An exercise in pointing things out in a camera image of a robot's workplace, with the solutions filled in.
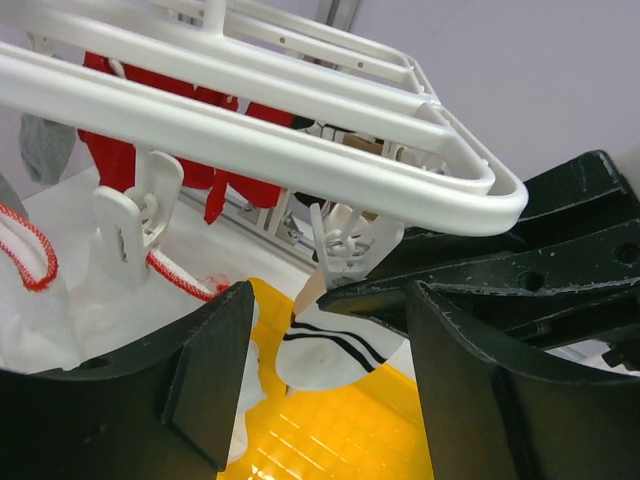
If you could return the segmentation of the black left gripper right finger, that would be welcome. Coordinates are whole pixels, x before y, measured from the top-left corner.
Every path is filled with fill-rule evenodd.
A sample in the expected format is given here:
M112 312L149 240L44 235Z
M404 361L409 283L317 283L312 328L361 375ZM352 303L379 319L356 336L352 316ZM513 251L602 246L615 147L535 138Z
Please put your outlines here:
M529 347L422 282L406 314L438 479L635 479L639 380Z

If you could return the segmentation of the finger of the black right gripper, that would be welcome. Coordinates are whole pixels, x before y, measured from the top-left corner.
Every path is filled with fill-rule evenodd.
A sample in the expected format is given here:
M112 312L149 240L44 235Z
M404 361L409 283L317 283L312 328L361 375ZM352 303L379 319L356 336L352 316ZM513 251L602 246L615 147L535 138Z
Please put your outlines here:
M453 305L527 345L606 345L605 363L639 366L639 201L602 150L526 183L516 225L492 237L412 227L364 280L319 299L327 312L407 329L405 289L421 281Z

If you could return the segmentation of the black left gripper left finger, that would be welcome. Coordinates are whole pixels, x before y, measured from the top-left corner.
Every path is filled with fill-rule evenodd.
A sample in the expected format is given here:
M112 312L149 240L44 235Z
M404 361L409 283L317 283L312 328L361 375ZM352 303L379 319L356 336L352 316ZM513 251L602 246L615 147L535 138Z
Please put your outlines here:
M213 479L227 465L254 291L71 371L1 375L5 479Z

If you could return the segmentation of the white striped sock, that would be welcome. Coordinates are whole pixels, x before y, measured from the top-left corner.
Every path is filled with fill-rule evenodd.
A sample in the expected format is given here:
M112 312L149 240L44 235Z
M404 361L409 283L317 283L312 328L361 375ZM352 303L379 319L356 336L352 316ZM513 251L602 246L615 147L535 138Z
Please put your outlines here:
M291 324L280 343L275 367L296 391L319 392L350 385L385 364L405 340L368 318L325 312L320 297L363 280L404 236L405 225L376 218L350 235L344 224L313 225L318 267L294 302Z

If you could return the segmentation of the white plastic clip hanger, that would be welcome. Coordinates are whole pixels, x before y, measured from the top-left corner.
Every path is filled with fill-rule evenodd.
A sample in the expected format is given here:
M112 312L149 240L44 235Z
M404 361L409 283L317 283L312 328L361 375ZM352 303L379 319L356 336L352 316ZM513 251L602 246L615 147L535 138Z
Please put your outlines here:
M515 225L523 183L450 114L404 52L256 1L5 1L4 105L432 231ZM126 63L220 92L214 106L125 78ZM405 164L342 144L405 146Z

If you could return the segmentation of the brown beige sock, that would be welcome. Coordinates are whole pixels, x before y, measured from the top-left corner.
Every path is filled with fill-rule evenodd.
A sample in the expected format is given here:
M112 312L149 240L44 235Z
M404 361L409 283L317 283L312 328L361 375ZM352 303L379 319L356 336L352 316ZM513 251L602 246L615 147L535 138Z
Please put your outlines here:
M342 137L342 144L401 163L416 164L416 156L405 146L394 142L371 140L358 133L345 133Z

